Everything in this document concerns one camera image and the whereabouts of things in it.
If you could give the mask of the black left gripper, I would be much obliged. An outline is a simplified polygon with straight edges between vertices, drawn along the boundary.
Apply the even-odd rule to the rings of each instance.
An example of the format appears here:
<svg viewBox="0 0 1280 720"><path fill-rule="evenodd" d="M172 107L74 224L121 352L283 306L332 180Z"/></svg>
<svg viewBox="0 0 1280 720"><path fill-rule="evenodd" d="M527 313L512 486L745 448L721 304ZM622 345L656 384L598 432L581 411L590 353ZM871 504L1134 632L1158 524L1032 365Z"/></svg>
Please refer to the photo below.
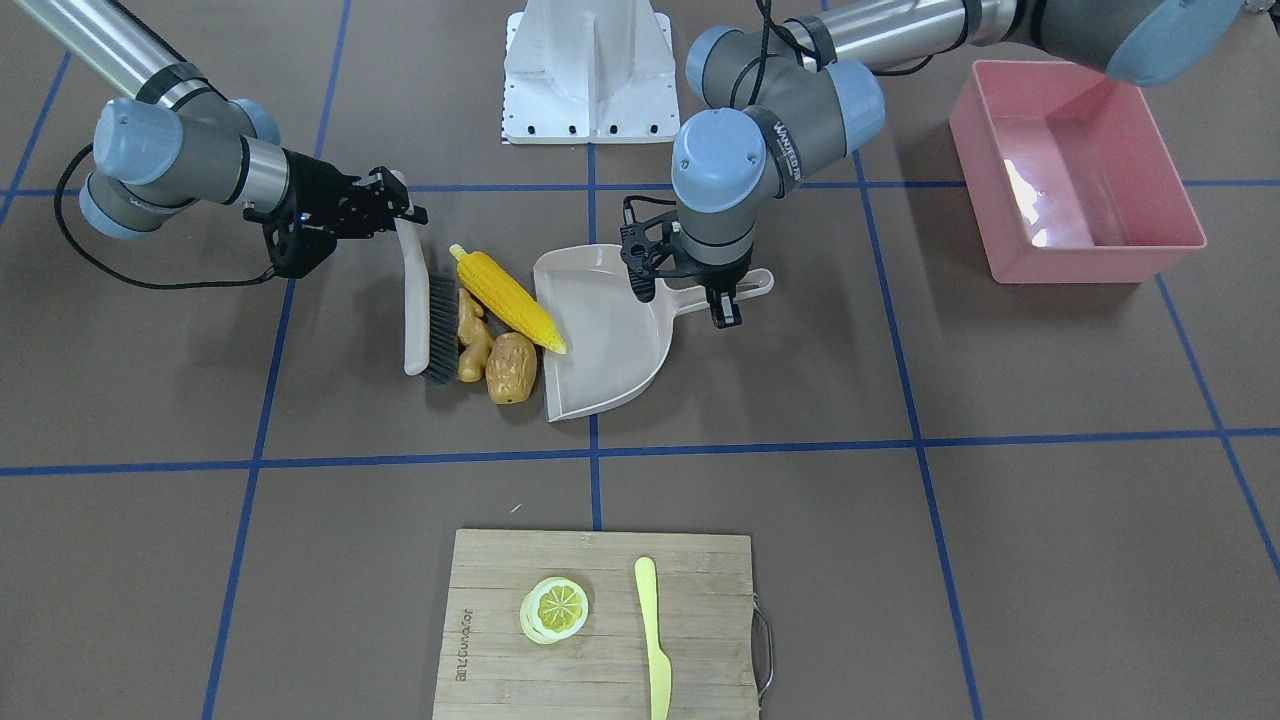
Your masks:
<svg viewBox="0 0 1280 720"><path fill-rule="evenodd" d="M623 197L623 224L620 227L620 258L627 269L630 288L643 304L657 296L658 279L691 278L704 288L708 309L717 329L742 324L737 305L739 282L750 269L751 254L745 254L728 264L717 265L691 255L692 240L677 227L677 211L671 209L648 220L635 214L636 201L653 205L676 205L675 200L645 195Z"/></svg>

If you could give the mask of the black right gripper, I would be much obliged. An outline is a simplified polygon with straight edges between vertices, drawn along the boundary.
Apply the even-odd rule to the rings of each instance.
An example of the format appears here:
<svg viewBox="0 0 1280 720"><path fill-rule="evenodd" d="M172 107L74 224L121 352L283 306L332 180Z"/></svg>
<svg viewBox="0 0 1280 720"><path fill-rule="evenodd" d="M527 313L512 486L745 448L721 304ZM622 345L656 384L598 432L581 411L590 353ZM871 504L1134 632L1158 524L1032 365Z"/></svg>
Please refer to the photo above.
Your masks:
<svg viewBox="0 0 1280 720"><path fill-rule="evenodd" d="M250 150L242 188L242 217L262 227L275 277L300 279L328 259L339 240L367 240L394 231L397 220L426 225L401 176L376 167L347 176L316 158L280 151L275 168Z"/></svg>

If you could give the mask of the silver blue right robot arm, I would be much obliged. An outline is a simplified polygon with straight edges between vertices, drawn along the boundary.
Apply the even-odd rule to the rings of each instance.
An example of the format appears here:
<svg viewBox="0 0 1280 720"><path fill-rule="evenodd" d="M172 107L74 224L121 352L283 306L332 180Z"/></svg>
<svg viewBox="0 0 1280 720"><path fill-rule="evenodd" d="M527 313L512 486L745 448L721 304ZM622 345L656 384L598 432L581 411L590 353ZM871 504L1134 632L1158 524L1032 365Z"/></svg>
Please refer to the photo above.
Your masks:
<svg viewBox="0 0 1280 720"><path fill-rule="evenodd" d="M348 176L285 149L265 108L221 94L120 3L20 9L116 91L76 155L93 159L79 209L99 233L142 240L198 201L238 206L262 229L269 266L253 278L261 284L307 275L342 240L428 223L390 169Z"/></svg>

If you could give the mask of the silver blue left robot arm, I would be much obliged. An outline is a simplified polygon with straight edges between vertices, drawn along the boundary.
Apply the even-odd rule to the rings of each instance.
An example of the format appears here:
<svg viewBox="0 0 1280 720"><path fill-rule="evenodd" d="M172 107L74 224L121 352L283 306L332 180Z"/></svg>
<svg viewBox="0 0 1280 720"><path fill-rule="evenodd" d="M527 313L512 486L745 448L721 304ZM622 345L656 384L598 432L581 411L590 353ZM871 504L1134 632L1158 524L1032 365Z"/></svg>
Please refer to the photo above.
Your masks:
<svg viewBox="0 0 1280 720"><path fill-rule="evenodd" d="M758 32L704 31L685 74L705 109L675 136L666 213L640 222L623 201L620 256L637 301L663 279L704 288L716 327L742 320L759 208L847 158L884 126L881 78L965 46L1023 44L1139 87L1190 69L1239 1L855 1Z"/></svg>

